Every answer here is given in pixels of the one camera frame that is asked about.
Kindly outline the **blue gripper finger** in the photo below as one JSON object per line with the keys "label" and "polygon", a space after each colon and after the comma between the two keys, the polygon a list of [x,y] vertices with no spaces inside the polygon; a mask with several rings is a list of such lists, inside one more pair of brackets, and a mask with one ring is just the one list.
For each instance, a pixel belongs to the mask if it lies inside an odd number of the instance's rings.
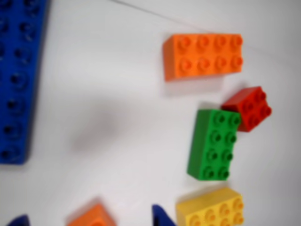
{"label": "blue gripper finger", "polygon": [[165,210],[157,205],[152,205],[153,226],[176,226]]}
{"label": "blue gripper finger", "polygon": [[30,226],[29,216],[24,214],[12,219],[7,226]]}

